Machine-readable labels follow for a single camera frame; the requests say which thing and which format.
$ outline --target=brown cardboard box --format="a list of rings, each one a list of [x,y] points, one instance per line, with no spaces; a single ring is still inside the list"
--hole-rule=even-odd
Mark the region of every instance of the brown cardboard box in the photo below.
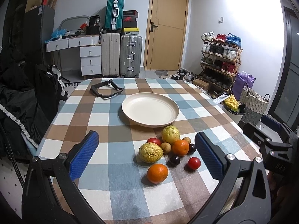
[[[204,82],[204,81],[199,80],[199,79],[195,79],[195,80],[193,80],[192,83],[193,83],[195,86],[199,86],[199,87],[201,87],[201,88],[204,89],[205,91],[207,91],[208,88],[209,88],[209,84],[208,84],[207,82]]]

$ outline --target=door frame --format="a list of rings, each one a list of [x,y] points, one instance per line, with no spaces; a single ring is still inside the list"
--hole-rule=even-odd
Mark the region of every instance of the door frame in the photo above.
[[[153,0],[149,0],[149,11],[148,11],[148,16],[147,16],[147,33],[146,33],[146,39],[145,39],[144,59],[143,59],[144,70],[146,70],[146,67],[147,67],[147,54],[148,54],[149,39],[150,39],[150,21],[151,21],[151,17],[152,17],[152,2],[153,2]],[[185,17],[185,26],[184,26],[184,34],[183,34],[183,43],[182,43],[181,54],[180,54],[181,57],[180,57],[180,62],[178,64],[179,68],[182,63],[183,50],[184,50],[184,45],[185,45],[187,18],[188,18],[188,5],[189,5],[189,0],[187,0],[187,3],[186,3],[186,17]]]
[[[277,89],[277,92],[275,94],[275,97],[273,99],[273,102],[271,104],[271,107],[269,109],[269,114],[278,122],[285,123],[277,114],[274,113],[279,100],[281,98],[286,79],[289,73],[290,63],[291,63],[291,57],[292,57],[292,27],[291,27],[291,21],[290,16],[294,16],[298,19],[295,12],[292,9],[289,9],[284,6],[285,16],[286,16],[286,58],[283,66],[283,72],[281,74],[280,83]],[[292,130],[296,130],[297,126],[299,125],[299,116],[295,119],[294,124],[292,127],[290,127]]]

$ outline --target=shoe rack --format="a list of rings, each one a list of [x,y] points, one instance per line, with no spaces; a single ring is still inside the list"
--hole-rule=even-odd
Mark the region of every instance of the shoe rack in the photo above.
[[[219,41],[211,41],[211,40],[203,40],[203,41],[204,41],[204,43],[208,42],[210,44],[214,43],[216,45],[222,45],[224,49],[228,49],[228,48],[235,48],[235,49],[237,49],[237,57],[234,60],[230,60],[230,59],[224,58],[222,56],[212,55],[212,54],[209,54],[209,53],[202,52],[202,55],[205,58],[209,58],[210,57],[213,62],[215,62],[215,59],[217,58],[218,60],[220,60],[222,62],[226,62],[226,61],[227,62],[232,62],[235,65],[235,72],[233,73],[233,75],[229,75],[226,72],[219,71],[219,70],[217,70],[217,69],[215,69],[215,68],[213,68],[213,67],[211,67],[211,66],[209,66],[207,64],[200,63],[202,70],[205,70],[205,68],[209,68],[209,69],[211,69],[213,71],[216,71],[216,72],[218,72],[220,74],[223,74],[223,75],[227,76],[228,78],[230,78],[231,81],[232,81],[232,84],[231,84],[231,87],[228,90],[225,90],[222,87],[219,87],[218,85],[216,85],[215,83],[210,82],[211,84],[215,85],[216,87],[221,88],[221,90],[223,90],[225,92],[229,92],[231,90],[231,88],[233,87],[233,85],[234,85],[234,81],[236,79],[236,75],[237,75],[239,66],[241,65],[241,57],[240,57],[240,55],[241,55],[243,49],[239,48],[237,45],[234,45],[234,44],[227,44],[227,43],[222,43],[222,42],[219,42]]]

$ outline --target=plaid tablecloth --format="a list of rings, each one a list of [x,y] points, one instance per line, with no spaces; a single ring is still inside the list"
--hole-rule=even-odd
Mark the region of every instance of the plaid tablecloth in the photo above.
[[[184,156],[177,167],[168,166],[168,177],[161,184],[153,185],[147,180],[150,164],[139,160],[138,149],[147,139],[159,138],[162,128],[139,126],[124,115],[121,104],[134,93],[153,92],[173,99],[180,108],[173,125],[178,127],[181,139],[188,136],[194,143],[196,133],[204,131],[226,154],[233,153],[242,160],[258,155],[258,149],[237,124],[193,84],[163,79],[113,79],[125,89],[121,95],[105,100],[90,92],[91,85],[104,80],[107,79],[86,80],[74,90],[46,132],[37,155],[42,159],[55,158],[61,152],[69,152],[90,130],[97,131],[99,146],[75,183],[106,223],[187,223],[218,184],[198,152]],[[106,86],[99,92],[111,94],[112,89]],[[190,173],[184,167],[192,156],[201,159],[201,167]],[[166,165],[167,161],[165,155],[158,163]],[[71,212],[55,179],[53,185],[62,206]]]

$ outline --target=red tomato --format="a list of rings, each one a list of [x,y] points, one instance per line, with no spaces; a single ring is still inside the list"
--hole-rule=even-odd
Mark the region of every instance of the red tomato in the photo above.
[[[191,157],[188,161],[188,167],[192,170],[196,170],[201,166],[201,161],[197,157]]]
[[[147,142],[155,143],[155,144],[157,144],[158,146],[161,145],[161,141],[160,141],[159,139],[157,139],[157,138],[149,138],[149,139],[147,140]]]

